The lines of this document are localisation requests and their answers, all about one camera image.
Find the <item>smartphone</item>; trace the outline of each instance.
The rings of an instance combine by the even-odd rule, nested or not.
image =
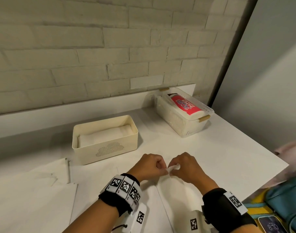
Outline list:
[[[265,233],[287,233],[276,216],[261,216],[258,221]]]

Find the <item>cable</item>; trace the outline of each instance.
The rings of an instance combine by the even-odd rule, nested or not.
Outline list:
[[[115,229],[118,229],[119,227],[125,227],[125,228],[127,228],[127,225],[125,225],[125,224],[123,224],[123,225],[119,225],[119,226],[113,228],[112,231],[114,231]]]

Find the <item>transparent storage bin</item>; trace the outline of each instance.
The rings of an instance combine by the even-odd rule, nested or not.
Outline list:
[[[172,93],[179,94],[195,106],[199,107],[205,112],[204,116],[192,120],[188,120],[182,116],[174,109],[174,106],[176,106],[175,103],[172,104],[165,99],[167,94]],[[214,114],[213,109],[178,88],[170,88],[155,95],[155,108],[157,113],[183,138],[200,132],[212,114]]]
[[[98,144],[78,147],[79,135],[90,135],[110,128],[130,125],[131,134],[101,142]],[[74,126],[72,133],[72,149],[82,165],[110,158],[137,149],[138,130],[130,115],[83,123]]]

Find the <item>person's left hand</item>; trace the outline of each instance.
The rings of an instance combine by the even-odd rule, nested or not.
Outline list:
[[[139,182],[168,174],[165,161],[158,154],[144,154],[127,173],[136,177]]]

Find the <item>teal bag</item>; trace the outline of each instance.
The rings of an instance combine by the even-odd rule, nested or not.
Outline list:
[[[296,231],[296,177],[272,187],[265,202],[286,221],[288,232]]]

